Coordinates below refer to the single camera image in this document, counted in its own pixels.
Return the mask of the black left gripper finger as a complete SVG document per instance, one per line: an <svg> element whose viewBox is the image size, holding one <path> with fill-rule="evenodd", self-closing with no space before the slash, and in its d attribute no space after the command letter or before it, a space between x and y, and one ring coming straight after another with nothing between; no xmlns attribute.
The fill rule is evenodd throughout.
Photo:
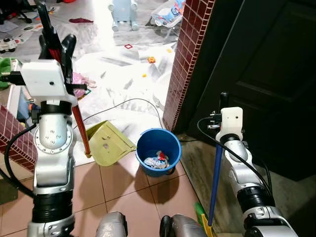
<svg viewBox="0 0 316 237"><path fill-rule="evenodd" d="M61 41L60 63L65 68L72 67L72 56L77 43L77 37L74 34L68 34Z"/></svg>
<svg viewBox="0 0 316 237"><path fill-rule="evenodd" d="M37 2L38 15L41 21L41 35L39 38L39 45L41 50L49 53L60 52L60 41L57 36L56 30L50 22L49 10L44 2Z"/></svg>

